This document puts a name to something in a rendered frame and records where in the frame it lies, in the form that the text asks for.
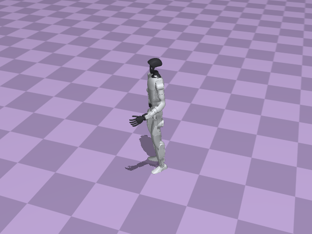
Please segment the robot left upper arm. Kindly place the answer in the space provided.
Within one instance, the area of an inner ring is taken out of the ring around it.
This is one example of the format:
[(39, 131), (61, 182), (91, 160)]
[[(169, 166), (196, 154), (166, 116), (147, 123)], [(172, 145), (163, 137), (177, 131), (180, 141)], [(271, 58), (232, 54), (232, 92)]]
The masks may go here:
[(159, 102), (157, 103), (157, 107), (159, 106), (160, 103), (164, 103), (165, 104), (165, 95), (164, 95), (164, 84), (161, 81), (156, 81), (155, 82), (155, 88), (157, 91), (157, 95), (159, 98)]

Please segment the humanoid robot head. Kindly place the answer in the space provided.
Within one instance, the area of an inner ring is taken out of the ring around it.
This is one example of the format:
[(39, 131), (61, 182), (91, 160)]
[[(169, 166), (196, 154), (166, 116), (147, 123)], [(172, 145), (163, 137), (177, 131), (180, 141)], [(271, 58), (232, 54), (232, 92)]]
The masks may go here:
[(159, 67), (162, 65), (161, 60), (158, 58), (152, 58), (148, 61), (148, 63), (150, 65), (150, 73), (153, 74), (151, 77), (156, 78), (154, 76), (157, 76), (158, 78), (161, 78), (161, 75), (158, 73), (158, 71), (154, 70), (155, 67)]

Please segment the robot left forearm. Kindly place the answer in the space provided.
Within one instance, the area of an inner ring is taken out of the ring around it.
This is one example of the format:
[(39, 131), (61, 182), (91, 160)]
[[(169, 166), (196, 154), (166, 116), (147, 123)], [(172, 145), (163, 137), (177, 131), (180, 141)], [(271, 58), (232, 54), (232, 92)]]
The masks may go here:
[(165, 107), (165, 104), (160, 103), (158, 107), (154, 107), (151, 111), (149, 111), (148, 114), (145, 115), (145, 118), (149, 119), (149, 118), (153, 117), (155, 114), (161, 112), (164, 107)]

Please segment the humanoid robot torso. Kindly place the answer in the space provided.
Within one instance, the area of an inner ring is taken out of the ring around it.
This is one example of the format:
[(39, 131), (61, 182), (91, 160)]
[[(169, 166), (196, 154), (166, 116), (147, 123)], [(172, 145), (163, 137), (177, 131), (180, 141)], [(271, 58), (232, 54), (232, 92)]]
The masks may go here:
[[(157, 76), (154, 76), (156, 78), (152, 78), (153, 74), (149, 74), (148, 76), (148, 81), (147, 81), (147, 86), (148, 86), (148, 94), (149, 94), (149, 100), (152, 104), (152, 107), (150, 109), (150, 111), (154, 108), (154, 107), (157, 107), (157, 103), (160, 101), (159, 98), (158, 98), (158, 95), (157, 95), (157, 91), (156, 91), (156, 88), (155, 88), (155, 82), (156, 81), (161, 81), (163, 84), (164, 84), (164, 81), (163, 81), (163, 78), (158, 78)], [(156, 116), (160, 115), (161, 118), (162, 118), (162, 114), (163, 112), (159, 112), (157, 114), (155, 114), (152, 118), (155, 119)]]

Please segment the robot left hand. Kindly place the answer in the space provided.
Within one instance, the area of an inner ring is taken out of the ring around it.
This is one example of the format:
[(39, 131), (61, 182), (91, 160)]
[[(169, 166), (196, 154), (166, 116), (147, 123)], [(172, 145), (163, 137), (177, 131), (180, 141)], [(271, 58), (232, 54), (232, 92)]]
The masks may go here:
[[(141, 124), (141, 123), (143, 122), (143, 120), (146, 120), (145, 115), (147, 115), (147, 114), (148, 114), (148, 113), (145, 113), (145, 114), (143, 114), (142, 116), (132, 116), (132, 117), (137, 117), (137, 118), (135, 118), (135, 119), (130, 119), (130, 121), (132, 121), (132, 122), (130, 122), (131, 125), (132, 125), (133, 127), (135, 127), (135, 126)], [(134, 122), (135, 122), (135, 123), (134, 123)], [(132, 123), (133, 123), (133, 124), (132, 124)]]

